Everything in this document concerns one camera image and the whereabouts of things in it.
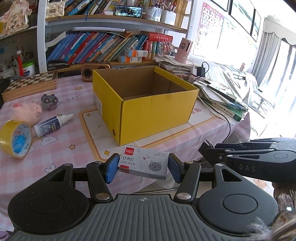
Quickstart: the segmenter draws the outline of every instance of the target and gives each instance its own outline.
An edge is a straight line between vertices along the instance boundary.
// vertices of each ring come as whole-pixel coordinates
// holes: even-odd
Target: white handbag
[[[47,1],[46,4],[46,13],[45,17],[46,18],[52,18],[52,17],[61,17],[64,16],[65,14],[65,2],[60,1],[60,2],[51,2],[49,3],[49,0]]]

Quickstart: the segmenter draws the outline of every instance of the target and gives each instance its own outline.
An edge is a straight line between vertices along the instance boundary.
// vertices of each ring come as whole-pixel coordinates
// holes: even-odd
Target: yellow cardboard box
[[[94,103],[119,145],[188,122],[199,89],[154,66],[96,69]]]

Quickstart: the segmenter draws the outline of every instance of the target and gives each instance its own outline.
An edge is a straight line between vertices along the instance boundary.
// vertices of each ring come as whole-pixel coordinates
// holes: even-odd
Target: small cardboard box
[[[199,89],[154,66],[96,69],[94,104],[119,145],[187,123]]]
[[[128,174],[165,180],[169,152],[125,145],[118,163],[119,170]]]
[[[119,56],[118,61],[121,63],[141,63],[142,57]]]
[[[128,56],[128,57],[147,57],[148,51],[147,50],[126,49],[124,52],[124,55]]]

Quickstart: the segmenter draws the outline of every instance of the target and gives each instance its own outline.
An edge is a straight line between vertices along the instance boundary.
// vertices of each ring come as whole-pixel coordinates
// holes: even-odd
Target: pink piggy toy
[[[40,119],[42,108],[35,101],[28,104],[16,103],[13,105],[12,120],[25,121],[29,126],[35,125]]]

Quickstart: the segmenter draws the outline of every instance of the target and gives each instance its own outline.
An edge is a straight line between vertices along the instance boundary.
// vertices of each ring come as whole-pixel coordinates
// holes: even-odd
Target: checkered board
[[[41,82],[45,82],[45,81],[49,81],[49,80],[54,80],[57,78],[57,72],[53,71],[53,72],[48,72],[48,73],[44,73],[44,74],[37,74],[31,77],[27,77],[24,78],[22,80],[17,80],[17,81],[13,81],[10,83],[10,85],[7,87],[7,89],[5,91],[3,91],[3,93],[5,92],[9,92],[15,89],[19,89],[25,86],[30,86],[30,85],[34,85],[37,83],[41,83]]]

